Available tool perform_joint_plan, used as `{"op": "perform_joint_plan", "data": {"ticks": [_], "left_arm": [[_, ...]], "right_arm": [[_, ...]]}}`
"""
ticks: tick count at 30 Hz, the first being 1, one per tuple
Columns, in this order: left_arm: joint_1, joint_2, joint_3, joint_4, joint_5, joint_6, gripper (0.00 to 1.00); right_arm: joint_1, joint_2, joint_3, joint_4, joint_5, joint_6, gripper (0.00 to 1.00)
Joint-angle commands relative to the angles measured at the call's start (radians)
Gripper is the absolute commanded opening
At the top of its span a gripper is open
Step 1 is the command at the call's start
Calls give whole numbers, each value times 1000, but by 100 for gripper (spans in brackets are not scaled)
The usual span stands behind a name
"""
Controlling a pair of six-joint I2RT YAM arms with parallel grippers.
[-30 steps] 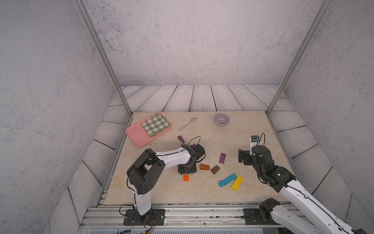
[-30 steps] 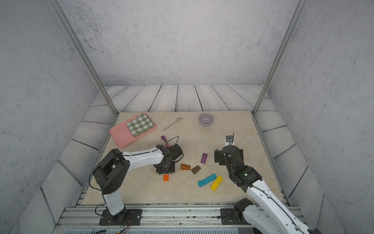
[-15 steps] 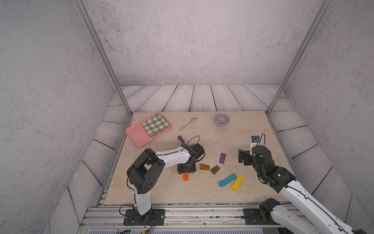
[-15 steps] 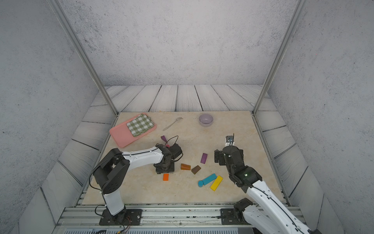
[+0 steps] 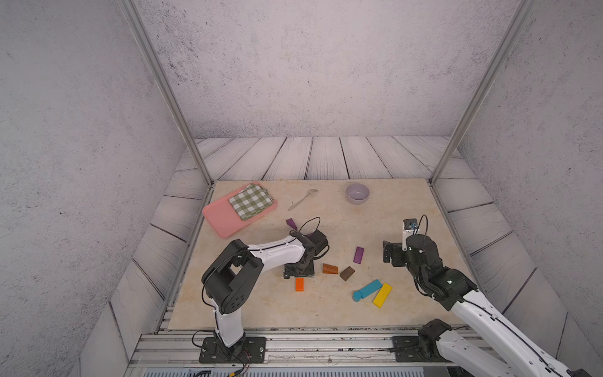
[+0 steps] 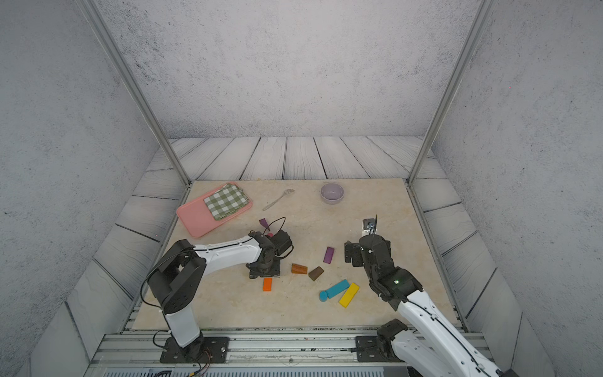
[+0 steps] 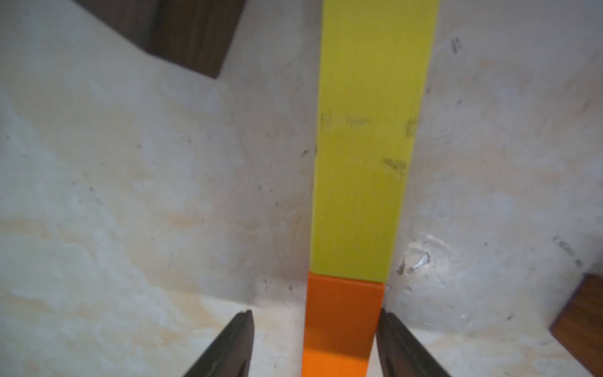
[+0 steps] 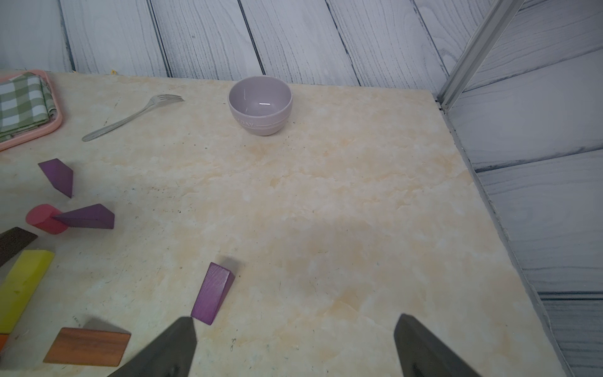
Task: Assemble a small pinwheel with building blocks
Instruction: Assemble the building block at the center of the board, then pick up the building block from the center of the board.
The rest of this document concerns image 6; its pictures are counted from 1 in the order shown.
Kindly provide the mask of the orange long block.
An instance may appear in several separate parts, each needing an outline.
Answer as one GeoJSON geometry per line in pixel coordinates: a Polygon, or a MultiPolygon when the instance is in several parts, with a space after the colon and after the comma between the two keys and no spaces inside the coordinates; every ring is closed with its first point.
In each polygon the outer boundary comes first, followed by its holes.
{"type": "Polygon", "coordinates": [[[271,292],[272,289],[273,289],[273,279],[271,277],[264,278],[262,290],[264,292],[271,292]]]}

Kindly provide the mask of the orange brown block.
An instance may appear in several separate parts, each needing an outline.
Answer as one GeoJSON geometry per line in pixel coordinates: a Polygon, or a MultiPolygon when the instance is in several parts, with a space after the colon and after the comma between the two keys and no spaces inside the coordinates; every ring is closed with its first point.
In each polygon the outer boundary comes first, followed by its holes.
{"type": "Polygon", "coordinates": [[[293,274],[306,275],[308,273],[308,267],[306,265],[300,265],[296,263],[291,264],[291,272],[293,274]]]}

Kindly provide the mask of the teal cylinder block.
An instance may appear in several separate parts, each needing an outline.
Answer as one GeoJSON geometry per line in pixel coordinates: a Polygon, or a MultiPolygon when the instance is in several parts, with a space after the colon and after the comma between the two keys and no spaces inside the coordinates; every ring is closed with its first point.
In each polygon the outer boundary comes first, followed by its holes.
{"type": "Polygon", "coordinates": [[[342,292],[345,292],[350,287],[350,283],[347,280],[343,280],[330,287],[327,290],[321,291],[319,294],[319,299],[322,302],[326,302],[331,298],[336,297],[342,292]]]}

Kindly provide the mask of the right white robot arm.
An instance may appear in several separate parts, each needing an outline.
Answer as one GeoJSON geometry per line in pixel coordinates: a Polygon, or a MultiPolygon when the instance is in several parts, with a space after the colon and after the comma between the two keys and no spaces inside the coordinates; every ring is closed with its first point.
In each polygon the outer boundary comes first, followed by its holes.
{"type": "Polygon", "coordinates": [[[394,319],[377,330],[375,338],[356,339],[361,362],[403,361],[418,376],[515,376],[490,361],[436,307],[422,284],[394,264],[391,243],[367,234],[357,243],[345,242],[345,261],[362,267],[369,287],[381,300],[411,323],[394,319]]]}

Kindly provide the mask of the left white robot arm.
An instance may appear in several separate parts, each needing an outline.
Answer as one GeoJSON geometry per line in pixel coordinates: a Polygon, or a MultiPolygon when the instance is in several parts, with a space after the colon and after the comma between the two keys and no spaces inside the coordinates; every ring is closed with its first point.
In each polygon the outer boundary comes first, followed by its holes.
{"type": "Polygon", "coordinates": [[[179,240],[151,268],[144,284],[156,298],[172,339],[185,350],[203,339],[192,301],[204,276],[245,265],[251,279],[277,277],[280,261],[293,249],[291,238],[282,230],[272,236],[251,231],[238,240],[210,245],[179,240]]]}

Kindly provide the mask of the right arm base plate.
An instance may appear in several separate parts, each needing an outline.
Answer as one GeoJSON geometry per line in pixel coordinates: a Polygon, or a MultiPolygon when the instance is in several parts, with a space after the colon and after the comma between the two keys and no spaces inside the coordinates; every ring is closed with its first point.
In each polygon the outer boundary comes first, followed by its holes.
{"type": "Polygon", "coordinates": [[[401,363],[390,344],[381,336],[357,336],[353,353],[360,363],[401,363]]]}

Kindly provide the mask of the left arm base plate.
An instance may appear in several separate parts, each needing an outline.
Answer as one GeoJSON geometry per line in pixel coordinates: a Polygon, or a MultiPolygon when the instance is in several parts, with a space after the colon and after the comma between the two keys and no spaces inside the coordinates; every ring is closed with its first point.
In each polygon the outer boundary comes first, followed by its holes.
{"type": "Polygon", "coordinates": [[[186,347],[180,347],[174,337],[163,346],[161,364],[224,364],[229,350],[229,337],[202,337],[186,347]]]}

